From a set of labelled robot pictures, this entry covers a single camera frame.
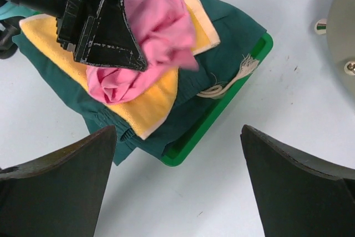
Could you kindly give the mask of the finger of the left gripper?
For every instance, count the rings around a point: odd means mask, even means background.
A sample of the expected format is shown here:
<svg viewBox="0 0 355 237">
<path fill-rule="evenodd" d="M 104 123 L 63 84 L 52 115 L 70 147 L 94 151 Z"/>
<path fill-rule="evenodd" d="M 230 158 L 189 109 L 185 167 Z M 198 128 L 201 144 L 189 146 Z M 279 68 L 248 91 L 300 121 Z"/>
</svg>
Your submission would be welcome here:
<svg viewBox="0 0 355 237">
<path fill-rule="evenodd" d="M 145 71 L 148 61 L 135 39 L 125 12 L 125 0 L 86 0 L 85 20 L 74 60 L 93 67 Z"/>
<path fill-rule="evenodd" d="M 84 24 L 89 18 L 97 19 L 106 0 L 62 0 L 57 15 L 57 35 L 61 47 L 75 51 L 79 45 Z"/>
</svg>

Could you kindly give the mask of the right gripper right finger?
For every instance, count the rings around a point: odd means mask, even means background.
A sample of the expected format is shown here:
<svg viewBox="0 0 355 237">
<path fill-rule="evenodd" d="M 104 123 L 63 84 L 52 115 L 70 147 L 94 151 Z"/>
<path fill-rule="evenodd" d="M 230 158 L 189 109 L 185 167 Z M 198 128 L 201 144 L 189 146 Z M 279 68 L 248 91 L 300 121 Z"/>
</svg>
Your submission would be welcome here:
<svg viewBox="0 0 355 237">
<path fill-rule="evenodd" d="M 265 236 L 354 236 L 354 169 L 250 125 L 240 138 Z"/>
</svg>

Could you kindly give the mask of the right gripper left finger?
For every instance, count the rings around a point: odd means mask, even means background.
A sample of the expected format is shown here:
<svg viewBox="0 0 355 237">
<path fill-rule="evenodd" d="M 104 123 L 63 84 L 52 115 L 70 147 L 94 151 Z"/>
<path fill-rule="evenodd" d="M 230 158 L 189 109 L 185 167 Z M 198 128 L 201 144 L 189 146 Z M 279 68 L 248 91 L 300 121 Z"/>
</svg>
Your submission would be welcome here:
<svg viewBox="0 0 355 237">
<path fill-rule="evenodd" d="M 116 147 L 114 126 L 1 170 L 1 236 L 94 236 Z"/>
</svg>

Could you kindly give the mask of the dark green shorts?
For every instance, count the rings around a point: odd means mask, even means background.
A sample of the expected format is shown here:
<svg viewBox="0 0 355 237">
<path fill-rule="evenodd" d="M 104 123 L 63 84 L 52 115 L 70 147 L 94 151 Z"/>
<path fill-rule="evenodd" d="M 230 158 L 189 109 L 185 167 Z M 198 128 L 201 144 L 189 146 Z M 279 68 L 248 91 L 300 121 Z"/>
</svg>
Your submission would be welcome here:
<svg viewBox="0 0 355 237">
<path fill-rule="evenodd" d="M 39 54 L 24 34 L 13 40 L 64 104 L 84 118 L 90 132 L 108 125 L 115 126 L 118 139 L 115 164 L 120 164 L 134 149 L 140 148 L 164 164 L 175 167 L 191 153 L 273 47 L 267 31 L 240 9 L 220 0 L 200 1 L 221 43 L 197 56 L 198 72 L 178 72 L 173 107 L 163 124 L 147 139 L 137 136 L 123 118 L 77 85 L 65 92 L 45 71 L 60 77 L 63 75 L 54 69 L 54 65 L 40 63 L 46 57 Z M 69 85 L 69 79 L 64 78 L 64 83 Z"/>
</svg>

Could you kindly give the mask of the pink and teal kids suitcase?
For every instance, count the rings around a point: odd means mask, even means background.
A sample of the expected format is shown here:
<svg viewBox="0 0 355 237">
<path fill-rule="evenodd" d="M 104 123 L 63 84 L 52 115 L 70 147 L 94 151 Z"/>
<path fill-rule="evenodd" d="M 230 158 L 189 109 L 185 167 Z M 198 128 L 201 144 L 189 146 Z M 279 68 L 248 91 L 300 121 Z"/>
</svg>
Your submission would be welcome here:
<svg viewBox="0 0 355 237">
<path fill-rule="evenodd" d="M 20 34 L 19 21 L 30 17 L 36 12 L 33 9 L 18 6 L 1 0 L 1 59 L 8 59 L 18 49 L 12 38 Z"/>
</svg>

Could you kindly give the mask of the pink cloth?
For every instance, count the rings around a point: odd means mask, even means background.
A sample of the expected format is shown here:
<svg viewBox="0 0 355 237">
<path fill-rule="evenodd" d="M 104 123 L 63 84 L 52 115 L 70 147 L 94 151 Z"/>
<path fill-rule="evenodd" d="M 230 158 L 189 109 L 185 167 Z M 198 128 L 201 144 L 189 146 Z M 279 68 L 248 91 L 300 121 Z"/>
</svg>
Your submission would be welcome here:
<svg viewBox="0 0 355 237">
<path fill-rule="evenodd" d="M 88 67 L 89 95 L 108 105 L 135 99 L 171 69 L 198 69 L 192 53 L 196 44 L 195 28 L 184 0 L 124 0 L 124 5 L 148 68 L 138 72 Z"/>
</svg>

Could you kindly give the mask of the yellow towel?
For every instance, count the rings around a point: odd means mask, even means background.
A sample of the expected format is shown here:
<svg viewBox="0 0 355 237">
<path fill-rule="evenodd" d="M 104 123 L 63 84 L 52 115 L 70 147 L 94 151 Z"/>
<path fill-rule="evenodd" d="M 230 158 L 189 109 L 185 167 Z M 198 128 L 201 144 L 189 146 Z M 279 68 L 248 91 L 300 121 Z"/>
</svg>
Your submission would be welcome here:
<svg viewBox="0 0 355 237">
<path fill-rule="evenodd" d="M 220 44 L 219 35 L 200 0 L 184 0 L 196 31 L 196 46 L 193 55 L 206 52 Z M 40 55 L 45 56 L 40 63 L 50 63 L 63 77 L 57 74 L 45 74 L 53 78 L 65 92 L 74 86 L 87 91 L 86 67 L 72 60 L 69 52 L 63 50 L 56 41 L 56 20 L 46 14 L 33 15 L 22 19 L 19 26 L 30 44 Z M 178 71 L 168 71 L 146 92 L 132 101 L 110 105 L 108 108 L 123 118 L 134 133 L 146 139 L 158 129 L 170 113 L 178 93 Z M 68 78 L 69 85 L 64 83 Z"/>
</svg>

